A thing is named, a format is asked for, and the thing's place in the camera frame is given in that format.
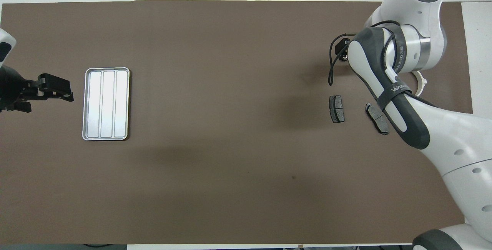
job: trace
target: velcro strap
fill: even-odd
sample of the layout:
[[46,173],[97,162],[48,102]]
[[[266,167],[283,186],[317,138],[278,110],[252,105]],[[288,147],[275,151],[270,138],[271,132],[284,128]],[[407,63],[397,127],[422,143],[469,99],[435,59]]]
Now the velcro strap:
[[406,91],[412,92],[406,83],[394,82],[389,87],[384,89],[383,93],[377,99],[377,105],[381,108],[381,110],[384,110],[386,105],[390,103],[391,99]]

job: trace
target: metal tray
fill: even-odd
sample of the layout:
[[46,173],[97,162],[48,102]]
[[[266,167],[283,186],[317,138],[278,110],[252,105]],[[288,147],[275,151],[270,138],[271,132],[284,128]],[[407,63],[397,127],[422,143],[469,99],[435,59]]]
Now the metal tray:
[[126,67],[86,71],[82,138],[124,140],[128,135],[130,70]]

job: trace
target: brown table surface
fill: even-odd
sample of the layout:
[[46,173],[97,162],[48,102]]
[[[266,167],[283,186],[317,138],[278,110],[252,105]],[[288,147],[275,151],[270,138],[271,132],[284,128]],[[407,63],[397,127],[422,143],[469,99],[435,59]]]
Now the brown table surface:
[[[376,132],[346,63],[327,85],[330,42],[378,5],[4,5],[5,64],[70,80],[75,101],[0,113],[0,243],[408,243],[463,222],[431,162]],[[460,3],[441,20],[448,49],[422,96],[471,113]],[[121,66],[130,136],[84,141],[85,71]]]

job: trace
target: brown mat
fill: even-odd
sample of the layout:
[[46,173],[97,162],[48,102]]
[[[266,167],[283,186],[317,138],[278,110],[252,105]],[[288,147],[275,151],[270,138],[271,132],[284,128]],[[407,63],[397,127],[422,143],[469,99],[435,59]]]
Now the brown mat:
[[[3,7],[24,78],[75,102],[0,113],[0,243],[409,243],[463,222],[434,166],[364,113],[327,49],[379,3],[138,1]],[[460,3],[423,97],[471,113]],[[130,137],[81,138],[84,74],[132,71]],[[346,122],[328,98],[341,94]]]

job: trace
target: black rubber band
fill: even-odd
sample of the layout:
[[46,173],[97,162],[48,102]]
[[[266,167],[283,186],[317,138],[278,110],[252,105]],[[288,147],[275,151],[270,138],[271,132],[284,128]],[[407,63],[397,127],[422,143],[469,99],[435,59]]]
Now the black rubber band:
[[377,99],[377,105],[381,110],[384,110],[391,99],[393,99],[398,94],[410,91],[410,87],[405,82],[394,82],[389,87],[385,88],[383,93]]

